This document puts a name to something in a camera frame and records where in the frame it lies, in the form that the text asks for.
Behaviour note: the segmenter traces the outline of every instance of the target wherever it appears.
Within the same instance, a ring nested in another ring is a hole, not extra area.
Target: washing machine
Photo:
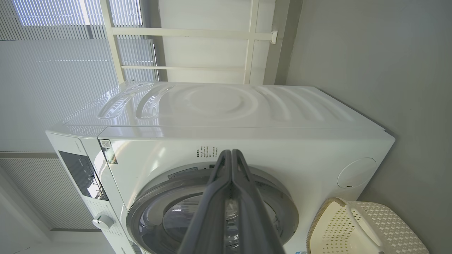
[[[314,87],[125,82],[47,131],[117,254],[175,254],[223,150],[239,149],[287,254],[330,197],[356,200],[394,143]],[[238,253],[237,207],[225,243]]]

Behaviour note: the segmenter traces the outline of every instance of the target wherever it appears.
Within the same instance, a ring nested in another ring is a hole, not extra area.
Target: laundry basket
[[[388,207],[327,199],[312,222],[308,254],[428,254],[416,234]]]

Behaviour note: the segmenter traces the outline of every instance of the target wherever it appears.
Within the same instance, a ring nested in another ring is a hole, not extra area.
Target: warning label
[[[196,157],[217,158],[218,146],[201,146],[196,150]]]

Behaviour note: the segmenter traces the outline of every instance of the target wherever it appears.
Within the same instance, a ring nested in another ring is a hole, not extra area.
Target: white blinds
[[[142,26],[139,0],[110,2],[115,26]],[[0,0],[2,41],[106,39],[102,25],[99,0]]]
[[[111,4],[116,26],[141,25],[139,0]],[[0,151],[53,151],[45,130],[117,85],[102,20],[99,0],[0,0]],[[118,44],[123,65],[154,65],[151,40]]]

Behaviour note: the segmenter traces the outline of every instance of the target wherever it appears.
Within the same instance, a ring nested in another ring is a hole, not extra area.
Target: gray wall
[[[452,1],[304,0],[287,85],[320,88],[385,127],[392,150],[361,195],[450,253]]]

